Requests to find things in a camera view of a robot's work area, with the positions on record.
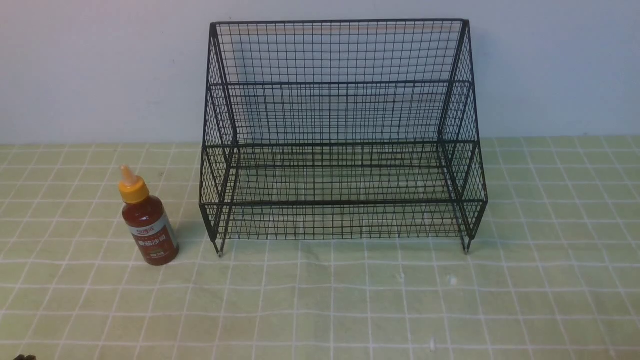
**sauce bottle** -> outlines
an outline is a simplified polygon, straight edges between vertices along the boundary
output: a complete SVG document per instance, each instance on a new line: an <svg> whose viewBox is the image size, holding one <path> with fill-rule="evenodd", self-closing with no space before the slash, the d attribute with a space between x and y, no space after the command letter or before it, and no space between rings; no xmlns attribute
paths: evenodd
<svg viewBox="0 0 640 360"><path fill-rule="evenodd" d="M120 171L122 180L118 188L125 202L122 217L142 257L154 266L170 263L178 255L180 247L162 201L149 194L145 181L133 174L127 165L122 165Z"/></svg>

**grid pattern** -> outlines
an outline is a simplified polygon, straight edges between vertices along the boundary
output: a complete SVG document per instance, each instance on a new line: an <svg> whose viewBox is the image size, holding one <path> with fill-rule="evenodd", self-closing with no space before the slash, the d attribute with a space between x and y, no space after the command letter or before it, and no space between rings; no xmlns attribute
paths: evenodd
<svg viewBox="0 0 640 360"><path fill-rule="evenodd" d="M487 198L467 20L219 22L210 41L200 202L216 250L390 234L468 250Z"/></svg>
<svg viewBox="0 0 640 360"><path fill-rule="evenodd" d="M232 239L222 258L197 204L200 144L2 146L0 354L639 358L640 137L482 145L492 201L468 256L389 231ZM166 205L169 265L144 263L120 219L121 163Z"/></svg>

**dark object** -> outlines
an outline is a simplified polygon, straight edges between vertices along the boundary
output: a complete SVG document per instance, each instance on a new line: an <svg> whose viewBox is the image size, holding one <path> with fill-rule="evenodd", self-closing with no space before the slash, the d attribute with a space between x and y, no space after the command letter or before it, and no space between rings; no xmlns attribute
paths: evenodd
<svg viewBox="0 0 640 360"><path fill-rule="evenodd" d="M487 201L469 21L211 24L200 209L218 254L230 237L468 252Z"/></svg>

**wire mesh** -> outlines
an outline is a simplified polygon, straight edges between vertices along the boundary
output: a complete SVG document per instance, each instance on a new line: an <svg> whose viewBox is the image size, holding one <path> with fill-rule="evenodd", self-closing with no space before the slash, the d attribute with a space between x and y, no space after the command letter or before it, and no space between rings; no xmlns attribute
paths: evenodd
<svg viewBox="0 0 640 360"><path fill-rule="evenodd" d="M468 21L210 32L200 206L216 250L398 236L468 250L487 203Z"/></svg>

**table surface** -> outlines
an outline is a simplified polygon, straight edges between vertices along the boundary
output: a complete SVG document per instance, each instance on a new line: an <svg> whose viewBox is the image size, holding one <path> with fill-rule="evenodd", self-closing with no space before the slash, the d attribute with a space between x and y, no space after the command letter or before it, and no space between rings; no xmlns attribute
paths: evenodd
<svg viewBox="0 0 640 360"><path fill-rule="evenodd" d="M198 144L0 146L0 354L639 359L640 137L482 147L468 256L437 238L230 240L218 258ZM144 263L120 217L121 163L164 201L169 265Z"/></svg>

